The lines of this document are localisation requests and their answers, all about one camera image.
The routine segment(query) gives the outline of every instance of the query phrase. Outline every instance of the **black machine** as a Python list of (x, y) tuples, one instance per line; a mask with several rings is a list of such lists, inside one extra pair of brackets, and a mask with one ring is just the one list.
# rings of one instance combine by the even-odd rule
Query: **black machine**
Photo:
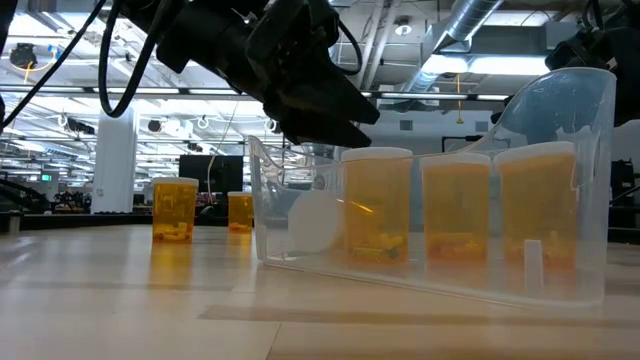
[[(2, 128), (15, 119), (60, 67), (105, 2), (98, 1), (83, 28), (5, 118)], [(640, 7), (632, 0), (622, 2), (618, 11), (603, 22), (598, 0), (587, 1), (583, 29), (559, 44), (546, 61), (552, 70), (587, 66), (614, 73), (618, 78), (616, 126), (640, 116), (640, 91), (637, 91)], [(0, 1), (0, 45), (4, 43), (15, 3), (16, 0)], [(157, 44), (158, 59), (172, 70), (181, 72), (193, 60), (224, 78), (237, 92), (262, 102), (265, 113), (277, 121), (279, 131), (293, 143), (368, 146), (370, 139), (352, 122), (374, 124), (379, 112), (344, 77), (362, 69), (362, 54), (337, 12), (328, 0), (268, 3), (268, 0), (114, 0), (102, 38), (99, 65), (103, 109), (111, 116), (124, 112)], [(110, 39), (120, 15), (129, 18), (148, 36), (129, 85), (114, 109), (106, 92), (106, 73)], [(356, 69), (341, 69), (329, 58), (327, 48), (336, 43), (339, 30), (354, 44), (359, 60)], [(563, 124), (552, 126), (557, 129)], [(553, 131), (541, 129), (540, 133), (551, 135)]]
[(179, 176), (198, 179), (199, 192), (209, 191), (208, 181), (211, 182), (211, 192), (242, 191), (242, 156), (216, 156), (207, 175), (211, 158), (207, 155), (180, 156)]

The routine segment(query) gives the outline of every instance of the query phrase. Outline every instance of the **plastic container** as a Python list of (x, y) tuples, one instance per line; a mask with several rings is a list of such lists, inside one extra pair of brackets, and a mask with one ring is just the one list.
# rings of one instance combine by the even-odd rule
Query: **plastic container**
[(455, 153), (420, 160), (427, 262), (486, 265), (491, 158)]
[[(343, 156), (341, 163), (252, 137), (258, 258), (508, 304), (597, 306), (604, 299), (615, 86), (603, 70), (550, 72), (516, 94), (480, 141), (443, 155)], [(318, 177), (321, 188), (312, 186)], [(454, 194), (456, 201), (447, 201)], [(358, 205), (384, 216), (367, 218)], [(333, 215), (313, 215), (327, 212)], [(368, 256), (365, 264), (388, 264), (354, 266), (353, 257), (336, 256), (363, 241), (380, 246), (376, 236), (392, 232), (399, 243), (406, 239), (408, 261)], [(436, 256), (429, 244), (441, 239), (465, 246), (452, 247), (459, 256)]]
[(253, 199), (251, 193), (230, 191), (229, 232), (251, 233), (253, 229)]
[(406, 264), (409, 238), (410, 150), (345, 151), (345, 246), (349, 262)]
[(196, 179), (153, 179), (153, 242), (193, 240), (197, 190)]

